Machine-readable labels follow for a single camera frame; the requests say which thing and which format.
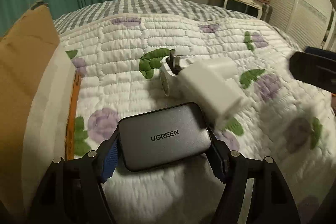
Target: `blue gripper pad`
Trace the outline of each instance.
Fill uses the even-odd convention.
[[[118,144],[117,140],[114,141],[111,149],[107,153],[104,163],[103,171],[100,174],[101,181],[105,183],[108,178],[112,177],[115,168],[118,163]]]

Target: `purple flower pattern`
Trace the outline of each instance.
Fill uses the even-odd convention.
[[[320,204],[315,196],[307,196],[297,206],[301,224],[307,224],[318,210]]]
[[[210,24],[210,25],[199,25],[199,28],[204,33],[215,33],[219,29],[219,25],[217,23]]]
[[[88,135],[96,143],[100,144],[108,140],[119,122],[119,115],[115,110],[104,107],[91,114],[88,122]]]
[[[82,76],[86,76],[86,63],[85,60],[81,57],[71,59],[72,63],[76,67],[77,72]]]
[[[222,132],[221,135],[219,135],[219,138],[217,139],[225,142],[225,144],[230,150],[239,151],[240,148],[239,142],[237,138],[234,136],[234,134],[232,134],[231,132],[224,131]]]
[[[267,42],[265,42],[264,38],[259,33],[254,32],[251,35],[251,39],[256,48],[267,47]]]
[[[114,25],[122,24],[125,27],[134,27],[134,26],[140,25],[141,18],[139,17],[120,17],[120,18],[112,19],[111,23]]]
[[[276,74],[262,75],[255,82],[255,92],[266,102],[269,99],[274,99],[281,87],[281,81]]]
[[[294,119],[285,131],[288,152],[290,154],[297,152],[308,141],[311,134],[311,126],[305,118]]]

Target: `gray checkered blanket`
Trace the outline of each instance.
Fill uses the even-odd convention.
[[[54,20],[59,34],[100,18],[120,13],[174,14],[198,21],[219,18],[254,19],[253,16],[187,0],[114,0],[92,4]]]

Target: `bed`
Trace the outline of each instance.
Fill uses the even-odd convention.
[[[273,157],[302,223],[317,210],[336,177],[336,118],[329,92],[290,75],[287,59],[300,50],[290,36],[249,15],[183,0],[107,1],[54,25],[83,77],[76,157],[97,149],[119,119],[183,103],[162,90],[155,61],[165,49],[200,59],[230,57],[249,104],[216,137],[245,157]],[[249,180],[239,223],[246,220],[252,185]],[[118,223],[208,223],[224,185],[200,155],[141,173],[129,172],[121,160],[103,189]]]

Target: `green leaf pattern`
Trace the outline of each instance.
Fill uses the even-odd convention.
[[[75,155],[84,156],[87,152],[91,150],[91,147],[85,142],[88,134],[84,130],[84,119],[83,117],[75,118]]]
[[[317,146],[317,143],[321,138],[323,125],[320,123],[320,120],[317,119],[316,117],[313,118],[311,125],[313,130],[310,136],[310,149],[312,150]]]
[[[77,52],[78,52],[77,50],[66,51],[66,53],[67,53],[67,55],[70,59],[73,59],[77,55]]]
[[[245,32],[244,43],[246,44],[248,50],[254,51],[253,40],[251,39],[250,32]]]
[[[241,74],[239,82],[243,89],[247,89],[252,81],[258,80],[258,77],[265,72],[264,69],[252,69]]]
[[[237,136],[242,136],[244,134],[244,129],[243,129],[242,125],[234,117],[227,122],[224,129],[230,130],[231,132],[233,132]]]
[[[151,79],[154,75],[154,69],[159,69],[161,59],[169,55],[170,50],[167,48],[158,48],[154,51],[144,54],[139,61],[139,70],[143,77]]]

